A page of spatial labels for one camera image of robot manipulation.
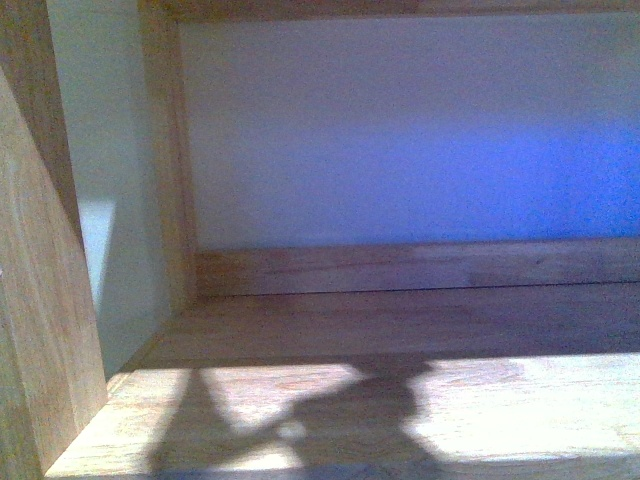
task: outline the wooden frame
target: wooden frame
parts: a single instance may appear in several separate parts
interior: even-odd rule
[[[147,87],[152,98],[164,248],[175,313],[198,296],[212,295],[640,280],[630,274],[630,269],[638,266],[636,240],[198,252],[176,29],[177,22],[640,11],[640,1],[140,0],[139,9]],[[443,251],[448,252],[446,268],[440,260]],[[370,256],[375,258],[375,265],[368,260]],[[588,266],[590,258],[597,258],[598,265],[607,264],[606,272],[601,267]],[[603,263],[604,258],[613,262]],[[538,260],[544,265],[532,263]],[[587,266],[589,272],[576,271],[572,262]],[[505,283],[505,274],[498,270],[513,268],[520,273],[511,273]],[[529,278],[532,269],[537,272],[533,280]],[[479,276],[485,279],[478,281]],[[196,277],[197,286],[193,283]]]
[[[640,11],[638,0],[139,0],[139,10],[174,314],[196,300],[196,263],[204,296],[640,281],[637,239],[198,254],[177,30],[178,21]],[[33,479],[102,407],[106,387],[45,0],[0,1],[0,27],[0,477]],[[453,259],[453,267],[433,274],[447,249],[444,257]],[[371,279],[380,276],[380,264],[349,260],[371,254],[391,269],[377,283]],[[478,258],[483,259],[479,269]],[[256,262],[266,267],[256,269]],[[287,287],[299,278],[287,278],[291,272],[282,268],[309,262],[315,277],[318,265],[352,273],[338,287],[323,284],[321,276],[306,288]],[[587,268],[576,269],[576,262]],[[514,266],[516,274],[505,276]],[[220,283],[211,276],[218,275],[216,268],[249,280],[234,283],[227,275]],[[409,278],[416,269],[426,276]],[[539,275],[531,277],[536,269]],[[260,285],[260,275],[272,285]]]
[[[45,0],[0,2],[0,62],[0,478],[32,480],[107,391]]]

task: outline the wooden side panel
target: wooden side panel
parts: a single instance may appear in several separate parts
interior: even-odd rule
[[[11,332],[24,388],[24,439],[32,436],[46,470],[104,405],[106,386],[45,0],[0,2],[0,49],[0,265],[9,325],[1,334]],[[0,389],[0,403],[6,394]]]
[[[164,0],[181,22],[634,11],[637,0]]]
[[[42,477],[0,272],[0,478]]]
[[[178,26],[153,0],[138,2],[158,200],[173,313],[195,299],[195,212]]]
[[[639,319],[640,283],[212,299],[48,478],[637,480]]]

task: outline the wall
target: wall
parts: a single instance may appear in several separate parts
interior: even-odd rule
[[[640,17],[181,26],[201,248],[640,234]]]
[[[169,315],[135,0],[49,0],[107,376]]]

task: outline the wooden panel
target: wooden panel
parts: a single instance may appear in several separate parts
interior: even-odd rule
[[[33,480],[42,467],[11,330],[0,271],[0,478]]]
[[[632,480],[639,320],[640,284],[212,299],[49,478]]]
[[[640,281],[640,239],[203,252],[198,294],[407,290]]]
[[[181,22],[635,11],[638,0],[164,0]]]
[[[173,313],[195,298],[195,211],[178,27],[158,2],[138,2],[162,239]]]
[[[0,49],[5,321],[46,469],[102,407],[106,386],[44,0],[0,2]]]

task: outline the light wood surface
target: light wood surface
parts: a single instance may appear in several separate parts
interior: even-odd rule
[[[22,444],[27,458],[0,456],[31,479],[34,462],[48,468],[89,423],[106,388],[44,0],[0,2],[0,62],[0,335],[15,356],[2,356],[0,377],[23,389],[0,385],[3,410],[16,407],[0,443]]]
[[[0,272],[0,478],[42,478]]]
[[[178,26],[155,0],[139,0],[158,202],[171,306],[195,299],[195,211]]]
[[[407,290],[640,281],[640,239],[202,252],[198,294]]]
[[[640,284],[216,298],[50,479],[640,476]]]
[[[164,0],[181,22],[589,13],[640,10],[637,0]]]

